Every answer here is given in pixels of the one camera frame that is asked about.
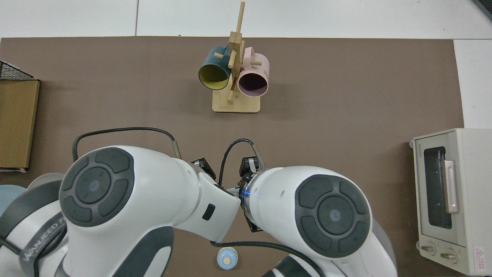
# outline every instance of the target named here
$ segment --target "toaster oven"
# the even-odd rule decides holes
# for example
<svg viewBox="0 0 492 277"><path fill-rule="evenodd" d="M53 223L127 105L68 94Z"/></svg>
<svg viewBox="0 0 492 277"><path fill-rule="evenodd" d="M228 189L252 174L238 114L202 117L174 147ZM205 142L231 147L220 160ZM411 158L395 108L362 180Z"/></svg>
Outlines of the toaster oven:
<svg viewBox="0 0 492 277"><path fill-rule="evenodd" d="M420 254L466 275L492 275L492 130L414 138Z"/></svg>

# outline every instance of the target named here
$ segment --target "wire basket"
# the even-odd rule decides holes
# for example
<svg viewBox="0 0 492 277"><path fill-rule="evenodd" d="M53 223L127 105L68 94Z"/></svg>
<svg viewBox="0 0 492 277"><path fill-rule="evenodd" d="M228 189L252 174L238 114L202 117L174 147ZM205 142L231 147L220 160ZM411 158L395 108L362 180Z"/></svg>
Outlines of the wire basket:
<svg viewBox="0 0 492 277"><path fill-rule="evenodd" d="M7 81L7 80L23 81L23 80L37 80L37 79L4 61L0 61L0 81Z"/></svg>

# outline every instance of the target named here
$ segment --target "dark green mug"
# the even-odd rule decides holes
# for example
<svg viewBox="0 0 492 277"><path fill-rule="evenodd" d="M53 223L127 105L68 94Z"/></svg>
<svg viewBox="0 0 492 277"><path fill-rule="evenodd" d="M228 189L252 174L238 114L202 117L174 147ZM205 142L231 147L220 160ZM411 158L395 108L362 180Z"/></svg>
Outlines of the dark green mug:
<svg viewBox="0 0 492 277"><path fill-rule="evenodd" d="M205 62L198 71L198 78L204 86L212 90L221 90L227 86L231 69L227 66L231 57L229 46L215 47L210 50Z"/></svg>

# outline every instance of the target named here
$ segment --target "mug handle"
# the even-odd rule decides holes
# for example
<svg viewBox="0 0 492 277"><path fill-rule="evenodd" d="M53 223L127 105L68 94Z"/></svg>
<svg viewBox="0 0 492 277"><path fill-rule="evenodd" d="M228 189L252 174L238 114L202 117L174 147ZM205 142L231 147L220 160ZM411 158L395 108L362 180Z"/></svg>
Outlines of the mug handle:
<svg viewBox="0 0 492 277"><path fill-rule="evenodd" d="M245 49L245 56L243 58L243 67L245 70L252 70L251 57L254 56L253 47L247 47Z"/></svg>

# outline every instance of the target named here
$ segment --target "oven window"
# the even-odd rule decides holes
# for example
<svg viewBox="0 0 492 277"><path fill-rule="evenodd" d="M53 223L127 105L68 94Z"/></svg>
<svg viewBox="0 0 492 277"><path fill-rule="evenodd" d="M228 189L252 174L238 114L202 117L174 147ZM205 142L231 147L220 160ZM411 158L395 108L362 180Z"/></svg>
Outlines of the oven window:
<svg viewBox="0 0 492 277"><path fill-rule="evenodd" d="M446 149L435 147L424 150L424 165L426 169L427 211L429 223L433 226L451 229L451 214L446 212L444 200L444 172L442 160L446 159Z"/></svg>

